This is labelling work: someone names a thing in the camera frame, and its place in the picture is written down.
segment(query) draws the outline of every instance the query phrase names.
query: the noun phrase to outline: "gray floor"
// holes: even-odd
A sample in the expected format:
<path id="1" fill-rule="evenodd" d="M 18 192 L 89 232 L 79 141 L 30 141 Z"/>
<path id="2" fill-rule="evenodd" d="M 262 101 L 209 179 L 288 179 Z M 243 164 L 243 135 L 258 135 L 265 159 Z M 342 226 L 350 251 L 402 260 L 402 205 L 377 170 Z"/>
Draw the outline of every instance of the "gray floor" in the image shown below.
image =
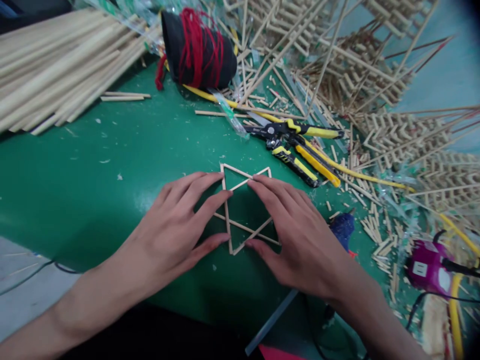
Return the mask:
<path id="1" fill-rule="evenodd" d="M 25 279 L 47 261 L 0 237 L 0 292 Z M 34 266 L 17 272 L 30 265 Z M 0 342 L 53 305 L 78 277 L 51 264 L 16 289 L 0 296 Z"/>

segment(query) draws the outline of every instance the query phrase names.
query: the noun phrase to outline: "green table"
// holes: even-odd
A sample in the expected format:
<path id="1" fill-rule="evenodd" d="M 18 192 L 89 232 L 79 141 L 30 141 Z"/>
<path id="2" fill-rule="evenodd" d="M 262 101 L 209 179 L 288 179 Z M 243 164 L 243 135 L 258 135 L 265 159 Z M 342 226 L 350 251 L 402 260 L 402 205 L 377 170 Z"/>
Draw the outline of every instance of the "green table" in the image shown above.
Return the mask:
<path id="1" fill-rule="evenodd" d="M 225 118 L 195 115 L 194 110 L 219 109 L 174 84 L 169 75 L 165 89 L 158 92 L 155 70 L 154 64 L 134 68 L 116 86 L 118 91 L 150 93 L 151 99 L 98 103 L 74 123 L 39 137 L 28 133 L 0 137 L 0 236 L 85 271 L 122 244 L 165 183 L 195 171 L 219 171 L 220 162 L 249 174 L 269 166 L 274 177 L 305 190 L 325 217 L 345 211 L 343 203 L 355 205 L 360 219 L 365 216 L 366 210 L 354 204 L 348 192 L 330 184 L 307 187 L 265 149 L 264 141 L 241 139 Z M 325 143 L 327 147 L 333 144 L 331 140 Z M 227 187 L 241 180 L 233 172 L 226 174 Z M 251 229 L 268 218 L 247 186 L 237 189 L 229 204 L 230 218 Z M 371 275 L 386 283 L 387 275 L 370 259 L 373 242 L 358 220 L 356 225 L 350 248 Z M 233 229 L 236 244 L 248 236 Z M 224 231 L 225 222 L 213 218 L 204 236 Z M 264 234 L 275 236 L 274 232 L 270 226 Z M 224 245 L 152 301 L 251 337 L 288 291 L 251 250 L 230 256 Z M 313 357 L 299 298 L 275 332 L 282 339 L 278 346 Z"/>

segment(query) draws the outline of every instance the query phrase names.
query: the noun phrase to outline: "pliers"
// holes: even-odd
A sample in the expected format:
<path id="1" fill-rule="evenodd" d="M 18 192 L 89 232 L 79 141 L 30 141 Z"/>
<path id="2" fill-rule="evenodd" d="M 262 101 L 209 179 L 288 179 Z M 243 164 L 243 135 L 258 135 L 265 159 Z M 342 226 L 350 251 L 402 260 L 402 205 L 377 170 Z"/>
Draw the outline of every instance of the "pliers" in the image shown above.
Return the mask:
<path id="1" fill-rule="evenodd" d="M 319 178 L 292 154 L 290 151 L 291 147 L 315 170 L 330 180 L 336 188 L 340 186 L 340 179 L 335 174 L 335 170 L 318 155 L 318 150 L 302 135 L 340 139 L 344 136 L 343 130 L 305 125 L 293 119 L 287 119 L 284 122 L 268 123 L 263 127 L 244 126 L 244 128 L 252 135 L 264 138 L 266 140 L 266 148 L 272 150 L 272 155 L 282 160 L 312 188 L 317 188 L 320 185 Z M 286 140 L 285 146 L 282 143 L 283 139 Z"/>

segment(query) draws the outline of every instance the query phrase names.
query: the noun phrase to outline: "star-shaped wooden frame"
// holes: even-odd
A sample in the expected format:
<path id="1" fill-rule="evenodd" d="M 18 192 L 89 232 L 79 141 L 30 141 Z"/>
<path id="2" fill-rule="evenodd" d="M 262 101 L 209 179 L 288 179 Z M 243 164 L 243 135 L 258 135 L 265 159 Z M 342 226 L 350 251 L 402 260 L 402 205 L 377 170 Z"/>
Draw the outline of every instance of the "star-shaped wooden frame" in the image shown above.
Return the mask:
<path id="1" fill-rule="evenodd" d="M 250 174 L 247 174 L 246 172 L 243 172 L 241 170 L 238 170 L 237 168 L 233 167 L 233 166 L 230 166 L 226 163 L 221 163 L 220 164 L 220 172 L 222 172 L 223 174 L 225 174 L 225 168 L 227 169 L 230 169 L 232 170 L 233 172 L 236 172 L 237 174 L 240 174 L 240 175 L 243 175 L 244 177 L 246 177 L 247 179 L 242 181 L 241 183 L 239 183 L 238 185 L 235 185 L 234 187 L 232 187 L 230 190 L 231 191 L 234 191 L 235 189 L 238 189 L 239 187 L 241 187 L 242 185 L 246 184 L 249 179 L 253 179 L 252 175 Z M 268 177 L 271 178 L 272 177 L 272 171 L 270 170 L 269 167 L 266 167 L 264 168 L 263 170 L 257 172 L 256 174 L 262 174 L 264 172 L 268 172 Z M 225 182 L 225 175 L 223 176 L 223 179 L 221 181 L 221 187 L 223 190 L 226 190 L 227 189 L 227 186 L 226 186 L 226 182 Z M 248 239 L 253 239 L 254 237 L 258 236 L 259 238 L 261 239 L 264 239 L 268 242 L 271 242 L 275 245 L 278 245 L 278 246 L 281 246 L 281 244 L 278 242 L 278 241 L 275 241 L 271 238 L 269 238 L 268 236 L 265 236 L 265 235 L 262 235 L 260 234 L 260 232 L 268 225 L 270 224 L 270 222 L 272 221 L 272 218 L 269 217 L 267 221 L 265 221 L 257 230 L 252 230 L 246 226 L 243 226 L 242 224 L 236 222 L 236 221 L 233 221 L 233 220 L 230 220 L 229 218 L 229 206 L 227 204 L 228 200 L 225 201 L 224 203 L 224 207 L 225 207 L 225 216 L 223 215 L 220 215 L 219 213 L 215 213 L 214 215 L 217 217 L 217 218 L 220 218 L 222 220 L 225 220 L 226 222 L 226 232 L 231 234 L 231 231 L 230 231 L 230 225 L 234 225 L 236 226 L 237 228 L 240 228 L 242 230 L 245 230 L 249 233 L 251 233 L 251 235 L 244 241 L 242 242 L 235 250 L 233 249 L 233 246 L 232 246 L 232 238 L 230 238 L 230 240 L 228 240 L 228 252 L 235 256 L 237 255 L 240 250 L 242 250 L 244 247 L 245 247 L 245 242 L 248 240 Z"/>

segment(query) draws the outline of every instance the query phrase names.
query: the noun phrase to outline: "red thread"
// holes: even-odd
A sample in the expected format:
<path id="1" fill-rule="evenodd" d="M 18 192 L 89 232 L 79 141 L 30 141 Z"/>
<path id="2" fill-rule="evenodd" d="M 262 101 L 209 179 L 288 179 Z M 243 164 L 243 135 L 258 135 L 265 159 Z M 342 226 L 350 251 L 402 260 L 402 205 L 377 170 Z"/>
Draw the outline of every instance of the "red thread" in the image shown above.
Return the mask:
<path id="1" fill-rule="evenodd" d="M 184 8 L 180 14 L 183 24 L 185 45 L 178 66 L 178 80 L 183 84 L 182 79 L 184 72 L 186 69 L 189 69 L 193 70 L 193 79 L 191 83 L 187 85 L 194 88 L 199 88 L 201 85 L 208 85 L 216 88 L 220 81 L 220 70 L 222 69 L 224 57 L 223 38 L 217 30 L 215 41 L 211 30 L 203 23 L 202 17 L 211 19 L 205 12 L 196 12 L 191 7 Z M 208 40 L 210 40 L 212 45 L 212 54 L 205 66 L 202 67 L 202 64 L 204 63 L 204 52 L 207 48 Z M 205 81 L 205 79 L 203 79 L 204 72 L 209 67 L 211 67 L 210 78 L 208 81 Z"/>
<path id="2" fill-rule="evenodd" d="M 156 68 L 155 85 L 157 90 L 162 90 L 164 88 L 164 85 L 162 84 L 162 79 L 164 78 L 165 60 L 167 60 L 167 55 L 163 54 L 163 56 L 158 61 L 158 66 Z"/>

